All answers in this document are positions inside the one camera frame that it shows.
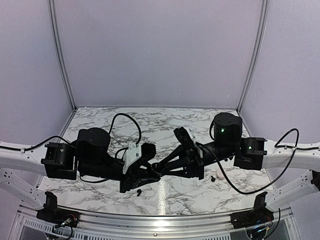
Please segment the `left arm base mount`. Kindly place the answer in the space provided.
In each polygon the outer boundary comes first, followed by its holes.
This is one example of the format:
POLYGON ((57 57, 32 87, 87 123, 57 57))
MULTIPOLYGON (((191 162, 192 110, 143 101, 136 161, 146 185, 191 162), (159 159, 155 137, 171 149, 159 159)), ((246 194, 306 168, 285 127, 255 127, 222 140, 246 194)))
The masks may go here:
POLYGON ((80 213, 74 210, 68 210, 58 207, 58 198, 52 192, 45 191, 45 202, 42 209, 37 210, 36 217, 40 220, 53 223, 52 233, 60 228, 70 228, 68 237, 63 238, 49 236, 45 233, 47 240, 70 240, 74 235, 74 229, 78 226, 80 213))

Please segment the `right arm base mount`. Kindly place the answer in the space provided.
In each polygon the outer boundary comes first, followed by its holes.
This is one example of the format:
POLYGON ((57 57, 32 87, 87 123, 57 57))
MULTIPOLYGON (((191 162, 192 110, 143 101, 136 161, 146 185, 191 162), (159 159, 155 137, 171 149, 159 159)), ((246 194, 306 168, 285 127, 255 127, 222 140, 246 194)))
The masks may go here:
POLYGON ((245 228, 249 240, 264 240, 273 225, 274 212, 267 209, 267 192, 255 197, 253 208, 232 213, 230 223, 233 228, 245 228))

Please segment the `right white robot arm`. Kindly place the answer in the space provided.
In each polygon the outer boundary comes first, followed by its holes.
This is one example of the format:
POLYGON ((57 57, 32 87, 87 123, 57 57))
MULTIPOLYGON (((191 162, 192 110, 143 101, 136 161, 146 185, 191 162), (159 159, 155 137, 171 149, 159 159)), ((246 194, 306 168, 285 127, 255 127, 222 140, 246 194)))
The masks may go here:
POLYGON ((209 127, 212 142, 197 142, 184 127, 176 128, 174 135, 180 145, 165 159, 154 163, 151 169, 159 176, 184 178, 204 177, 205 166, 232 159, 233 165, 244 170, 260 171, 269 168, 305 169, 306 172, 290 183, 267 191, 255 190, 253 209, 247 219, 258 224, 268 211, 320 191, 320 144, 284 143, 263 137, 243 137, 242 118, 228 112, 217 114, 209 127))

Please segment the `black earbud charging case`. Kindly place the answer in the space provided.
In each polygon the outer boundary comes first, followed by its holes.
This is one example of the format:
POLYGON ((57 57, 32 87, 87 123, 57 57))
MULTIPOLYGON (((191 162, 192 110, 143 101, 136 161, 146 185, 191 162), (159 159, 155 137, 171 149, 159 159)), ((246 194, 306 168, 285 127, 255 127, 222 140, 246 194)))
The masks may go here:
POLYGON ((151 164, 151 170, 152 170, 156 175, 158 175, 159 177, 163 177, 163 176, 164 176, 164 174, 161 172, 161 169, 158 168, 158 163, 157 163, 157 162, 151 164))

